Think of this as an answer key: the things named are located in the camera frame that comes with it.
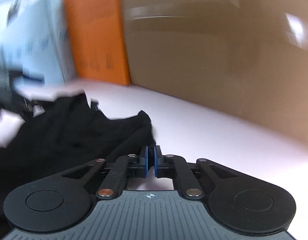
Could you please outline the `black t-shirt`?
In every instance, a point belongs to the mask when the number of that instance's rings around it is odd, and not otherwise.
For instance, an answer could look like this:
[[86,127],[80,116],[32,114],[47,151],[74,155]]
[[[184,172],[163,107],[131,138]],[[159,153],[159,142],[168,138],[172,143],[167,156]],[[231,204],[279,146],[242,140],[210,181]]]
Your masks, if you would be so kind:
[[10,231],[3,202],[15,188],[94,159],[112,163],[156,142],[150,117],[140,111],[109,119],[85,93],[41,101],[43,113],[26,120],[0,148],[0,239]]

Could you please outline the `light blue cardboard box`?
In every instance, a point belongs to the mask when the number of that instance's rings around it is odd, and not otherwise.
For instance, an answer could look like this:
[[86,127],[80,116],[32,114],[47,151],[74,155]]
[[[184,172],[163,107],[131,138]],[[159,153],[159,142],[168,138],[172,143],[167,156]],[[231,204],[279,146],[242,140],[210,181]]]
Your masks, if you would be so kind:
[[76,77],[63,0],[0,0],[0,66],[46,85]]

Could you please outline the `orange cardboard box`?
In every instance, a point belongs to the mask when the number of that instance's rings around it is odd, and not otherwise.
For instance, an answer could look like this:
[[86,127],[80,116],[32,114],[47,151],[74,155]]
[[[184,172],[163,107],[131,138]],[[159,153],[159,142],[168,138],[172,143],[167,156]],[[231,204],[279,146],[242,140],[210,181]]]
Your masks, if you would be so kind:
[[128,86],[120,0],[63,0],[79,77]]

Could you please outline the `brown cardboard box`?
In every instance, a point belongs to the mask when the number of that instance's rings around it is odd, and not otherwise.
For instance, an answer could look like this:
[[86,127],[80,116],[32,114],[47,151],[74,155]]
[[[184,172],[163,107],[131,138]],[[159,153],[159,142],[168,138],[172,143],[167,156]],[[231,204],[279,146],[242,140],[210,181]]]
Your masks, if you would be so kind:
[[308,0],[122,0],[131,80],[308,142]]

